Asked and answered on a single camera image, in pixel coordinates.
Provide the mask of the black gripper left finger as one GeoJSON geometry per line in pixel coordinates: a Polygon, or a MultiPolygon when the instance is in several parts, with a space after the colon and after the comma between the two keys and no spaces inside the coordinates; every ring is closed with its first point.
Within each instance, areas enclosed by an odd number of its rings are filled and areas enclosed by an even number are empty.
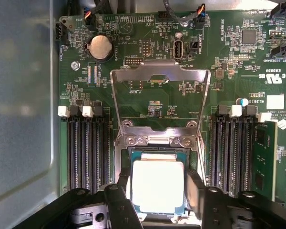
{"type": "Polygon", "coordinates": [[[121,169],[116,184],[92,194],[76,188],[19,223],[17,229],[141,229],[143,226],[125,189],[130,169],[121,169]]]}

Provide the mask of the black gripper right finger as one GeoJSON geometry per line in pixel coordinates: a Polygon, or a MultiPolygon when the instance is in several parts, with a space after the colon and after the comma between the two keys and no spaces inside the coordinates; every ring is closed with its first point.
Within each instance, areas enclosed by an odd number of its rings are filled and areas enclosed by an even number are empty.
{"type": "Polygon", "coordinates": [[[254,191],[230,197],[186,171],[186,198],[203,229],[286,229],[286,208],[254,191]]]}

